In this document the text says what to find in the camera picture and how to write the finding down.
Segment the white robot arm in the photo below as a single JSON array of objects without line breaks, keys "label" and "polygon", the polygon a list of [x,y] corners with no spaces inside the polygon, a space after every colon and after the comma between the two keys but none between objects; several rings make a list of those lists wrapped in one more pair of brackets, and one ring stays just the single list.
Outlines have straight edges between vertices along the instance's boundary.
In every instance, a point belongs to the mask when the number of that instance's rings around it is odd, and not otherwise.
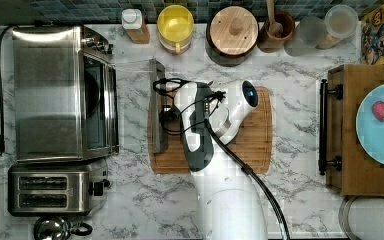
[{"label": "white robot arm", "polygon": [[226,150],[258,106],[254,86],[246,80],[219,88],[189,82],[176,92],[174,106],[197,190],[197,226],[203,240],[267,240],[257,188]]}]

